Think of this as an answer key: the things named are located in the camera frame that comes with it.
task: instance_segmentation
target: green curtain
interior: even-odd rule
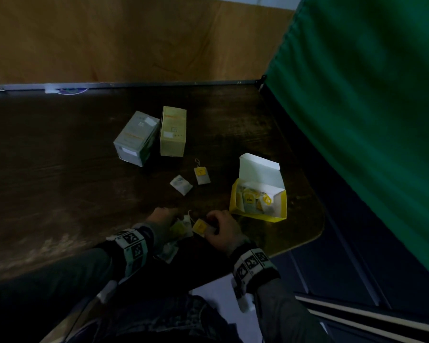
[[[429,0],[303,0],[265,82],[429,270]]]

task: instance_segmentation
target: white box lid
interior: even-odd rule
[[[240,184],[276,195],[285,189],[280,164],[260,156],[245,153],[240,156]]]

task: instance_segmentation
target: string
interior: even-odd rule
[[[192,220],[192,222],[195,224],[194,219],[192,219],[191,215],[189,214],[189,212],[190,212],[190,211],[191,211],[191,209],[189,209],[189,210],[188,210],[189,219],[191,219],[191,220]]]

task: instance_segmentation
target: dark wooden tabletop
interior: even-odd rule
[[[160,118],[163,106],[188,111],[184,157],[160,156],[157,140],[145,167],[121,161],[113,141],[132,114]],[[155,207],[190,209],[195,218],[228,209],[246,152],[280,163],[288,217],[238,217],[243,231],[269,255],[319,236],[322,207],[253,86],[0,93],[0,279],[89,248]],[[197,186],[195,158],[211,184]],[[169,184],[178,174],[194,185],[185,197]],[[194,269],[204,242],[180,249],[198,260]]]

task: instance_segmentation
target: wooden wall panel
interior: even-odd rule
[[[0,0],[0,84],[257,79],[293,13],[218,0]]]

